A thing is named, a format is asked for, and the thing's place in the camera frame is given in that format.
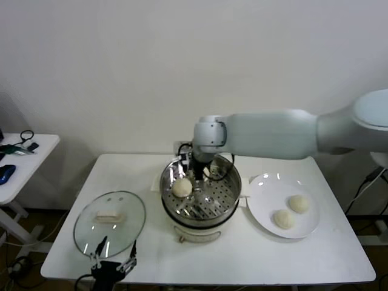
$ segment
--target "stainless steel pot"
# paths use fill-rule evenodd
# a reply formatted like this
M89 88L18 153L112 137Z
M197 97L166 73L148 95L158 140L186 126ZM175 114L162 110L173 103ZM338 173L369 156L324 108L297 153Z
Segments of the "stainless steel pot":
M215 156L210 177L222 177L231 166L225 157ZM178 178L188 178L195 184L192 171L183 171L179 159L175 158L162 172L160 191L166 212L178 224L191 229L209 229L221 225L233 215L241 192L241 178L234 166L221 181L205 178L203 186L195 187L185 198L172 193L172 185Z

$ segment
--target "white table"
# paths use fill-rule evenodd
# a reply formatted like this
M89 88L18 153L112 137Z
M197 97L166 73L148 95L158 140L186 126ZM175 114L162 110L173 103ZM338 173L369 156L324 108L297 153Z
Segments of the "white table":
M114 190L128 190L143 199L147 219L137 242L138 265L124 283L301 285L375 279L368 257L312 158L281 161L236 157L236 167L243 178L283 172L311 186L321 207L321 221L314 233L300 240L276 237L266 232L241 203L227 232L208 244L177 242L160 194L151 191L153 180L171 158L169 155L100 156L43 264L42 275L77 279L89 273L89 259L73 242L75 221L96 197ZM130 248L112 261L124 261L129 251Z
M19 191L44 162L46 157L52 152L55 146L59 142L58 135L35 135L33 137L34 142L39 144L39 147L34 151L35 155L6 155L0 161L0 167L4 165L15 165L16 170L10 179L3 185L0 185L0 205L8 204L8 206L17 214L14 219L8 216L3 210L0 209L0 226L7 229L9 233L15 236L23 244L33 244L37 242L36 238L43 230L43 226L36 226L32 233L28 233L23 229L18 221L20 217L27 217L28 213L23 207L17 203L14 199L18 195ZM18 133L5 133L4 139L1 144L15 144L20 142L20 135ZM5 240L5 235L0 238L0 246ZM48 252L48 244L38 244L34 248L22 248L18 256L26 255L30 251Z

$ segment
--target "robotic arm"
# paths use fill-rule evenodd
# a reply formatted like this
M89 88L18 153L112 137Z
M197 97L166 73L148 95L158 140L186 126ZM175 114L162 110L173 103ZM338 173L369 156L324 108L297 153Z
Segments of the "robotic arm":
M193 159L208 164L217 153L303 159L317 152L373 152L388 167L388 89L321 116L303 110L202 117L194 128Z

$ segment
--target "white dough ball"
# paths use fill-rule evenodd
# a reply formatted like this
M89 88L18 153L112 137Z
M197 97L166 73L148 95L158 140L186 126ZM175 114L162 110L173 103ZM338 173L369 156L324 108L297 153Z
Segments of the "white dough ball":
M186 197L189 196L192 193L193 186L189 179L183 178L183 179L177 179L172 185L172 193L176 197Z
M276 225L282 229L290 229L295 225L295 219L288 210L278 210L273 214L273 220Z
M310 201L302 195L295 195L289 199L290 208L296 213L306 213L310 208Z

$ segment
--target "white wall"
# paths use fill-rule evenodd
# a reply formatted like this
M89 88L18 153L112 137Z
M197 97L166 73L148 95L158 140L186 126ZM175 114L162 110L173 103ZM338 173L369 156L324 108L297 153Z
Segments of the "white wall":
M1 1L2 127L62 138L23 201L67 207L100 153L171 152L201 115L320 114L388 87L386 11L364 0ZM357 185L340 187L344 159L318 157L347 199Z

